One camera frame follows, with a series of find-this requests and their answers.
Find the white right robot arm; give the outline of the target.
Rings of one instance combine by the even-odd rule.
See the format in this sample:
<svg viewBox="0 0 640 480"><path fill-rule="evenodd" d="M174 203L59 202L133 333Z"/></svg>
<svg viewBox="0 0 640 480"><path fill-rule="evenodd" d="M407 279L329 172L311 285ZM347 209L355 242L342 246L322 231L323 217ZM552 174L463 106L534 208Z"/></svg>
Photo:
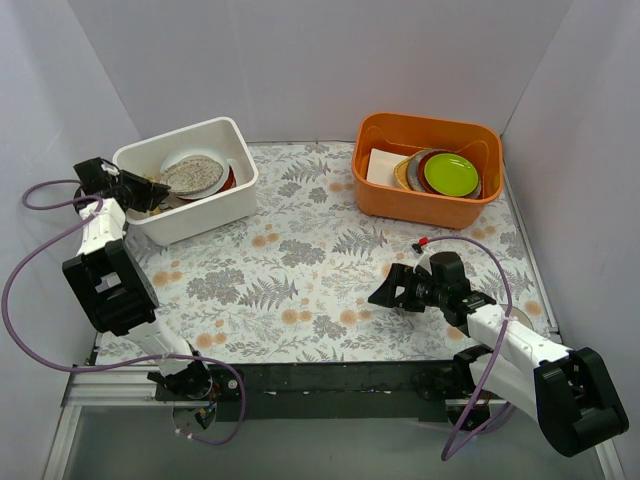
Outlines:
<svg viewBox="0 0 640 480"><path fill-rule="evenodd" d="M549 444L572 457L629 428L629 420L602 357L585 347L555 343L472 288L455 252L393 264L369 303L422 313L438 308L447 323L476 341L457 354L454 389L464 397L486 390L536 421Z"/></svg>

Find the red lacquer round plate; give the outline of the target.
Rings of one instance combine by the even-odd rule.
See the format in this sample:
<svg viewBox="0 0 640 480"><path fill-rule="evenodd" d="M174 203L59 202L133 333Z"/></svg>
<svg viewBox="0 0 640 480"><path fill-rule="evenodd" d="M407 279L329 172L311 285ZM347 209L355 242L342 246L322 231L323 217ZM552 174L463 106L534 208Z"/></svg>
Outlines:
<svg viewBox="0 0 640 480"><path fill-rule="evenodd" d="M194 201L198 201L198 200L202 200L202 199L214 196L216 194L226 192L227 190L230 190L231 188L233 188L235 185L236 185L236 179L235 179L234 171L233 171L233 168L230 167L227 180L218 190L211 191L211 192L203 191L193 195L178 195L178 198L187 202L194 202Z"/></svg>

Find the speckled oval ceramic plate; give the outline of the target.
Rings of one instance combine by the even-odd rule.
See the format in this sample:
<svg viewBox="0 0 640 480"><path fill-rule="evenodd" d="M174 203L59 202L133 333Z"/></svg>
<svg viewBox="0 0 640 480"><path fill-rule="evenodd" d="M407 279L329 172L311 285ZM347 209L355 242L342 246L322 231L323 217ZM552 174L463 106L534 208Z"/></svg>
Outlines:
<svg viewBox="0 0 640 480"><path fill-rule="evenodd" d="M174 194L193 195L224 181L226 172L226 167L213 158L191 155L164 167L159 181L169 186Z"/></svg>

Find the yellow woven bamboo mat plate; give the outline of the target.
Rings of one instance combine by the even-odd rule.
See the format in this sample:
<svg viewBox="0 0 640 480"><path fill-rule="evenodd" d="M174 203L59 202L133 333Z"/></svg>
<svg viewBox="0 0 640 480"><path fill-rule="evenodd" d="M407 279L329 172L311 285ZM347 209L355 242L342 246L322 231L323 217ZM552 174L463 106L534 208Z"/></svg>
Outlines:
<svg viewBox="0 0 640 480"><path fill-rule="evenodd" d="M151 182L156 182L156 177L152 175L143 175L143 177ZM161 213L160 205L149 211L149 216L155 216Z"/></svg>

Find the white deep bowl plate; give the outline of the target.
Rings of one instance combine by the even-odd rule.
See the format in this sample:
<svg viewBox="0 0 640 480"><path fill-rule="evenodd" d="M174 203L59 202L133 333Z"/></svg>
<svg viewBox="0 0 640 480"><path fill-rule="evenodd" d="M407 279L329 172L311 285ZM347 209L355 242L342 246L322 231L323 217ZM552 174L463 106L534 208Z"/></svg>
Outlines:
<svg viewBox="0 0 640 480"><path fill-rule="evenodd" d="M227 172L225 173L224 181L220 181L215 187L211 188L210 190L207 190L207 192L218 190L225 183L225 181L227 180L227 177L228 177L228 174L229 174L230 165L229 165L229 162L225 158L223 158L219 153L217 153L217 152L215 152L214 150L211 150L211 149L190 148L190 149L184 149L184 150L172 153L162 163L162 165L160 167L160 173L161 173L161 170L164 167L167 167L167 166L171 165L172 163L175 163L175 162L179 161L180 159L183 159L184 157L191 156L191 155L202 155L202 156L207 156L207 157L213 158L213 159L219 161L220 163L222 163L226 167Z"/></svg>

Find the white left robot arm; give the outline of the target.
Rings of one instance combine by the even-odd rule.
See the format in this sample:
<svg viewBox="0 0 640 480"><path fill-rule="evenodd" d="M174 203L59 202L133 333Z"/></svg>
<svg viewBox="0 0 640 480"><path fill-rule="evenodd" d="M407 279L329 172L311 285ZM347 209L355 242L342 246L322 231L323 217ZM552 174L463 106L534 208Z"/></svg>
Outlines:
<svg viewBox="0 0 640 480"><path fill-rule="evenodd" d="M76 211L85 225L80 249L62 271L90 323L137 345L159 368L149 379L171 393L193 400L212 395L209 369L187 340L156 317L156 292L125 244L126 213L159 206L169 187L102 158L80 162L74 171Z"/></svg>

